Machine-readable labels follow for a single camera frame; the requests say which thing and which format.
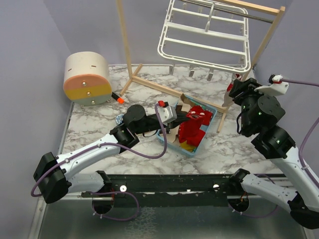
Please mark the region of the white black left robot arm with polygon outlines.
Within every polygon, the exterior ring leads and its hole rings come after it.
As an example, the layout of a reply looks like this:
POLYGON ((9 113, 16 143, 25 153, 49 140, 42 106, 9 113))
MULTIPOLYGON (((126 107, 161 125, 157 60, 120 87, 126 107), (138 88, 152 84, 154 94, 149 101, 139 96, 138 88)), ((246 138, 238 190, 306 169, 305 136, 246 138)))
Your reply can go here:
POLYGON ((154 130, 165 134, 167 128, 189 120, 186 112, 176 112, 175 107, 167 102, 156 103, 153 115, 147 115, 141 105, 132 105, 123 115, 122 123, 101 139, 70 153, 57 156, 51 152, 44 154, 34 172, 35 185, 30 194, 32 197, 43 197, 48 204, 75 192, 106 196, 110 191, 107 175, 103 171, 82 174, 83 169, 125 151, 152 158, 133 150, 139 143, 138 135, 154 130))

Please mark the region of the red santa sock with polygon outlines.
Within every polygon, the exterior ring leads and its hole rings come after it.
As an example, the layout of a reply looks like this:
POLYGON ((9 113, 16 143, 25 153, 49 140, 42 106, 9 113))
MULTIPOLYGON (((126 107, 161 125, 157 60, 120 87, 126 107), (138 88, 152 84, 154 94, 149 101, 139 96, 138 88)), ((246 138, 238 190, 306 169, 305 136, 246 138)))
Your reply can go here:
POLYGON ((202 120, 200 116, 189 112, 190 120, 183 122, 179 128, 178 140, 180 143, 187 141, 196 147, 201 143, 205 132, 200 130, 202 120))

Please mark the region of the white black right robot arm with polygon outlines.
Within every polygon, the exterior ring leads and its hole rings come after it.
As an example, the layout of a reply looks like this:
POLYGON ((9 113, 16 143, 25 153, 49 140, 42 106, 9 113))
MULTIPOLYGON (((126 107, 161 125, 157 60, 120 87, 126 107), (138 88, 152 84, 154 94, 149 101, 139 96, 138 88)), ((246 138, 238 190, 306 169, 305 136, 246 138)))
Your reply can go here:
POLYGON ((293 189, 266 181, 244 169, 238 169, 229 179, 229 189, 235 195, 258 195, 282 209, 307 229, 319 227, 319 178, 306 163, 303 149, 318 124, 312 125, 300 147, 277 122, 286 113, 277 96, 284 95, 292 83, 282 75, 271 75, 270 85, 263 86, 256 79, 233 80, 229 97, 241 107, 237 132, 251 141, 255 149, 275 164, 289 179, 293 189))

